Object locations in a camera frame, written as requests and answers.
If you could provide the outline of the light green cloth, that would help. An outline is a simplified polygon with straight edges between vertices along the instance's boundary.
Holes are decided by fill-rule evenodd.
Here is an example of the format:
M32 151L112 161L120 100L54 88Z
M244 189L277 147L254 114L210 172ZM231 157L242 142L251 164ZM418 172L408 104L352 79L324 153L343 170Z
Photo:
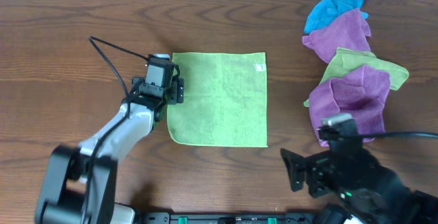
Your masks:
M184 101L168 106L170 137L182 145L267 147L264 52L174 53Z

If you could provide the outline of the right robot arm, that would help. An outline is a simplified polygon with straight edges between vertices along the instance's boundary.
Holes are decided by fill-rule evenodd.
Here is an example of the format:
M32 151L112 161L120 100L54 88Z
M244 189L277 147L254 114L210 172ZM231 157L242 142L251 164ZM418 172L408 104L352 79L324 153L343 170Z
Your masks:
M380 164L363 141L352 117L324 119L317 129L329 149L304 157L281 149L290 187L308 187L313 198L337 195L342 206L328 206L316 223L342 223L352 216L362 223L436 223L437 198L406 187L396 173Z

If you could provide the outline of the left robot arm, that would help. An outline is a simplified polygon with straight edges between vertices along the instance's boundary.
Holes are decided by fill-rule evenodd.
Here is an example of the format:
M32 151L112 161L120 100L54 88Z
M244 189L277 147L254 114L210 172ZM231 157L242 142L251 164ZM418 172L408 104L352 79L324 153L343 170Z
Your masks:
M118 113L77 147L60 145L50 158L35 223L138 223L138 213L116 203L118 164L163 119L168 105L183 102L179 67L166 54L149 56L144 77L133 77Z

